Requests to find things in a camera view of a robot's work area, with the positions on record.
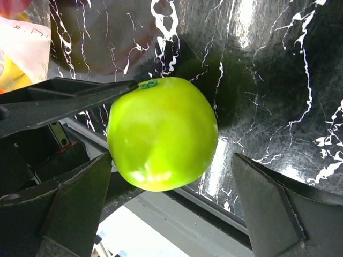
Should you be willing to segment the green apple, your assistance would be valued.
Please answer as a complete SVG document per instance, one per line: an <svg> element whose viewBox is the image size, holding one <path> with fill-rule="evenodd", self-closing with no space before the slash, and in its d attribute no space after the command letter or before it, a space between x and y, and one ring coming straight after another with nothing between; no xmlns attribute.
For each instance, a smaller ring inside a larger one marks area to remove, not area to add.
<svg viewBox="0 0 343 257"><path fill-rule="evenodd" d="M218 144L217 119L190 81L148 80L112 104L107 142L128 183L169 191L194 182L210 167Z"/></svg>

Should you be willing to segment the clear zip bag orange zipper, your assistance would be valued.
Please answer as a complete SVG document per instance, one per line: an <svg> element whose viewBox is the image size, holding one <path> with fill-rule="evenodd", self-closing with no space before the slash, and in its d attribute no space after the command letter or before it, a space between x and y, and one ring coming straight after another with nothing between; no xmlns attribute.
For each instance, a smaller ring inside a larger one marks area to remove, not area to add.
<svg viewBox="0 0 343 257"><path fill-rule="evenodd" d="M1 1L1 94L47 80L49 1Z"/></svg>

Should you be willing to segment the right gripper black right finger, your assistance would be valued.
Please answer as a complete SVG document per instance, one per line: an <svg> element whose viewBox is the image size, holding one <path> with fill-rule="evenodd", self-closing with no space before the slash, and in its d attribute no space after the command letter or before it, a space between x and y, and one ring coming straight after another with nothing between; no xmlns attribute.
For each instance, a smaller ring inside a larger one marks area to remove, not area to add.
<svg viewBox="0 0 343 257"><path fill-rule="evenodd" d="M254 256L342 256L342 196L242 154L231 168Z"/></svg>

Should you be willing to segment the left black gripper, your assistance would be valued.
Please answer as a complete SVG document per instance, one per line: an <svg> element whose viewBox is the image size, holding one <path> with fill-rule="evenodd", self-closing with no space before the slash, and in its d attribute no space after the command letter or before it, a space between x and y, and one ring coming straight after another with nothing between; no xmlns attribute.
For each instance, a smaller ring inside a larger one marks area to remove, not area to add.
<svg viewBox="0 0 343 257"><path fill-rule="evenodd" d="M84 144L71 140L57 121L137 88L133 80L99 83L55 77L1 94L1 196L88 162Z"/></svg>

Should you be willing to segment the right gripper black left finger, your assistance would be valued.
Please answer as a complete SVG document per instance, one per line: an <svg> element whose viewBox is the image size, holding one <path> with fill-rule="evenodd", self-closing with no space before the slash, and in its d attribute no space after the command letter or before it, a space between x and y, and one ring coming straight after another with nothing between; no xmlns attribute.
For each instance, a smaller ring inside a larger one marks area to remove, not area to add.
<svg viewBox="0 0 343 257"><path fill-rule="evenodd" d="M90 256L111 176L102 154L1 197L1 256Z"/></svg>

